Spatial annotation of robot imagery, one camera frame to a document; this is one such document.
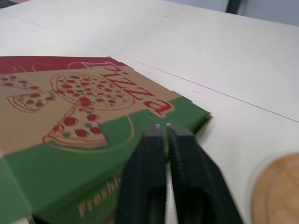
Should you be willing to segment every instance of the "wooden plate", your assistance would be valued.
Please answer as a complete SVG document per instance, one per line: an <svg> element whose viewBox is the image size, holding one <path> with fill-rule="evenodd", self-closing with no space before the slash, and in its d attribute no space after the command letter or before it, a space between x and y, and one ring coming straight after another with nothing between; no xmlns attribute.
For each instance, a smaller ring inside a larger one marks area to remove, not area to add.
<svg viewBox="0 0 299 224"><path fill-rule="evenodd" d="M259 177L253 224L299 224L299 154L276 160Z"/></svg>

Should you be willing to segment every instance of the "white table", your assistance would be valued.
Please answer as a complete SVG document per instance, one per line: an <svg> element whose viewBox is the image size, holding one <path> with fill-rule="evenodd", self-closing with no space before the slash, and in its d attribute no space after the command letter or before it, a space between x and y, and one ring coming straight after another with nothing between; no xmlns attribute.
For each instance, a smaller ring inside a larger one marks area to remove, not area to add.
<svg viewBox="0 0 299 224"><path fill-rule="evenodd" d="M298 151L299 29L161 0L84 4L31 0L1 10L0 56L112 56L211 111L199 142L249 224L261 170Z"/></svg>

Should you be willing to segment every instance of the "pizza box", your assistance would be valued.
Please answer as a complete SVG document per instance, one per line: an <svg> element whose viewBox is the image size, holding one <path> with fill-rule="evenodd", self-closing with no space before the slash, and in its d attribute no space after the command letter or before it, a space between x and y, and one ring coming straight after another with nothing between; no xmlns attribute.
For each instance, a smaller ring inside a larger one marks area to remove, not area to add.
<svg viewBox="0 0 299 224"><path fill-rule="evenodd" d="M0 223L108 224L143 131L209 112L110 57L0 57Z"/></svg>

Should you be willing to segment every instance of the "pepperoni illustration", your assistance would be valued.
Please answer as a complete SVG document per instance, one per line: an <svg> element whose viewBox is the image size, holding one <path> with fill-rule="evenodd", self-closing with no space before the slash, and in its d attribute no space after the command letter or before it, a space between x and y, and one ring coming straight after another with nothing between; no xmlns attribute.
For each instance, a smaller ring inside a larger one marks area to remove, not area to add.
<svg viewBox="0 0 299 224"><path fill-rule="evenodd" d="M91 127L91 128L90 128L90 131L91 131L93 134L101 134L101 133L102 133L102 130L101 130L99 127Z"/></svg>
<svg viewBox="0 0 299 224"><path fill-rule="evenodd" d="M82 137L82 138L88 136L88 132L85 131L84 129L76 129L76 130L75 130L75 133L76 133L76 135L77 135L78 137Z"/></svg>
<svg viewBox="0 0 299 224"><path fill-rule="evenodd" d="M82 106L90 106L92 104L90 99L87 97L80 98L80 101Z"/></svg>
<svg viewBox="0 0 299 224"><path fill-rule="evenodd" d="M34 103L34 101L31 100L31 99L29 99L29 100L26 101L26 104L33 104L33 103Z"/></svg>
<svg viewBox="0 0 299 224"><path fill-rule="evenodd" d="M95 121L95 120L97 120L99 117L96 115L96 114L94 114L94 113L92 113L92 114L89 114L88 116L87 116L87 120L89 120L89 121Z"/></svg>
<svg viewBox="0 0 299 224"><path fill-rule="evenodd" d="M52 100L55 100L55 98L54 98L54 97L46 97L45 100L47 100L47 101L52 101Z"/></svg>
<svg viewBox="0 0 299 224"><path fill-rule="evenodd" d="M55 126L53 127L53 131L54 131L54 132L59 131L59 126L58 126L58 125L55 125Z"/></svg>
<svg viewBox="0 0 299 224"><path fill-rule="evenodd" d="M66 89L70 89L70 88L72 88L72 86L71 86L71 85L68 85L68 84L64 84L64 85L62 85L61 87L66 88Z"/></svg>
<svg viewBox="0 0 299 224"><path fill-rule="evenodd" d="M79 76L71 76L71 78L79 79L80 77Z"/></svg>
<svg viewBox="0 0 299 224"><path fill-rule="evenodd" d="M78 122L78 120L73 117L68 117L68 118L64 119L64 124L66 126L73 126L73 125L77 124L77 122Z"/></svg>
<svg viewBox="0 0 299 224"><path fill-rule="evenodd" d="M36 103L36 106L37 107L42 107L42 106L45 106L42 102L38 102L38 103Z"/></svg>
<svg viewBox="0 0 299 224"><path fill-rule="evenodd" d="M32 93L29 95L29 97L31 98L37 98L37 97L40 97L41 95L39 95L38 93Z"/></svg>
<svg viewBox="0 0 299 224"><path fill-rule="evenodd" d="M4 85L6 86L13 86L14 84L13 83L3 83Z"/></svg>

